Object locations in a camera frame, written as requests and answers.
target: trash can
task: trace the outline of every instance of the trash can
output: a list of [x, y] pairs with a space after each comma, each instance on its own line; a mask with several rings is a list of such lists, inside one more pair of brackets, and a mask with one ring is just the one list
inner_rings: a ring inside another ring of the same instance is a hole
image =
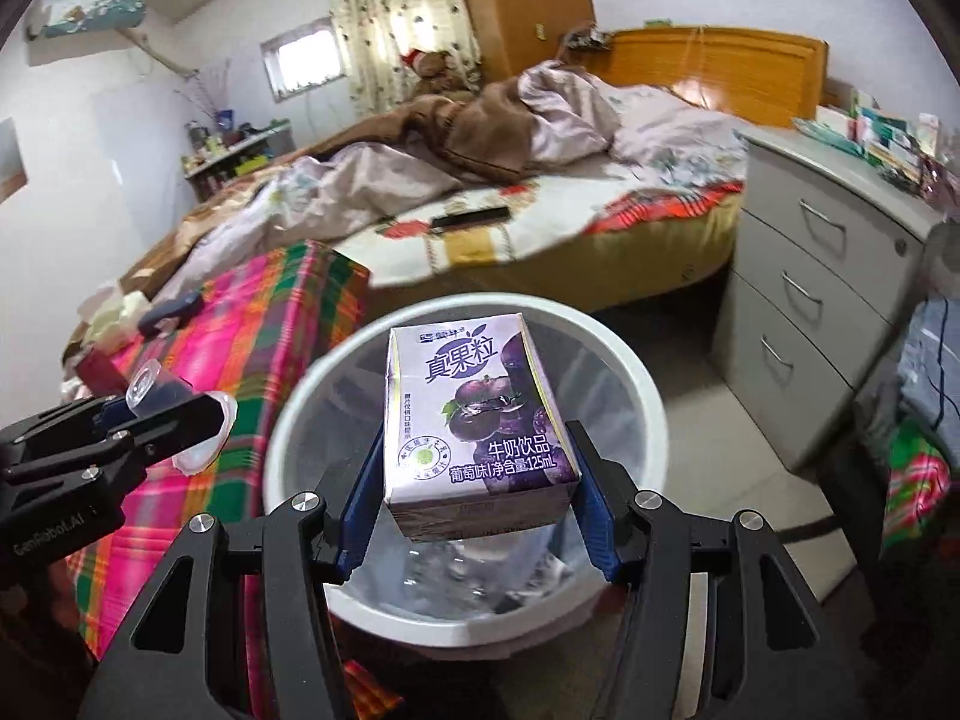
[[[619, 461], [637, 488], [662, 490], [664, 404], [640, 359], [613, 331], [560, 303], [510, 293], [450, 295], [381, 317], [309, 368], [275, 428], [264, 469], [264, 508], [313, 490], [331, 460], [366, 456], [383, 419], [392, 327], [523, 314], [564, 420], [580, 420], [600, 455]], [[502, 658], [589, 618], [605, 583], [569, 512], [560, 559], [568, 576], [528, 605], [464, 619], [437, 619], [395, 603], [413, 544], [382, 507], [364, 564], [344, 586], [327, 586], [330, 613], [378, 637], [440, 659]]]

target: white drawer cabinet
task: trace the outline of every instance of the white drawer cabinet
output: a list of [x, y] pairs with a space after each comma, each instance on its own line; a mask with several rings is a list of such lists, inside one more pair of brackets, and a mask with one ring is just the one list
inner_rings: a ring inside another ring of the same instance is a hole
[[828, 178], [763, 148], [751, 150], [744, 208], [822, 262], [883, 317], [894, 317], [923, 251], [901, 225]]
[[851, 386], [872, 362], [889, 325], [826, 266], [745, 213], [733, 269], [824, 353]]
[[714, 348], [727, 386], [789, 469], [824, 435], [835, 404], [850, 395], [839, 373], [776, 306], [737, 274]]
[[744, 211], [713, 357], [796, 469], [889, 337], [937, 215], [862, 160], [800, 133], [743, 135]]

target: tile floor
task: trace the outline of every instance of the tile floor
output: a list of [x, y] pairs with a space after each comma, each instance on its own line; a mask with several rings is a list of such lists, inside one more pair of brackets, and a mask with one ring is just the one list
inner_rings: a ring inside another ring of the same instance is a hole
[[[670, 431], [664, 494], [681, 509], [730, 518], [740, 509], [761, 512], [775, 528], [803, 525], [831, 514], [819, 488], [788, 473], [707, 357], [709, 338], [699, 323], [658, 308], [616, 309], [598, 317], [630, 343], [661, 391]], [[843, 533], [788, 548], [818, 598], [853, 568]], [[703, 665], [706, 582], [691, 583], [688, 646], [675, 717], [696, 709]], [[503, 661], [496, 685], [515, 720], [580, 720], [613, 651], [619, 615], [592, 621], [544, 645]]]

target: teddy bear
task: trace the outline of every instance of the teddy bear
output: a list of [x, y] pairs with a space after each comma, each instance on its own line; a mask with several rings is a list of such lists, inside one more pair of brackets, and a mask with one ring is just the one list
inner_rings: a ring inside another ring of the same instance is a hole
[[455, 103], [468, 103], [473, 93], [464, 79], [448, 65], [449, 52], [422, 52], [414, 49], [403, 58], [403, 63], [419, 77], [410, 100], [420, 95], [443, 95]]

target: purple carton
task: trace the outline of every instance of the purple carton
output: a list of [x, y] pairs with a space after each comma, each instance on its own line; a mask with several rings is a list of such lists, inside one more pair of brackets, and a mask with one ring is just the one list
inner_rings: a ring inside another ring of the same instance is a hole
[[580, 469], [522, 314], [390, 331], [383, 463], [413, 541], [563, 517]]

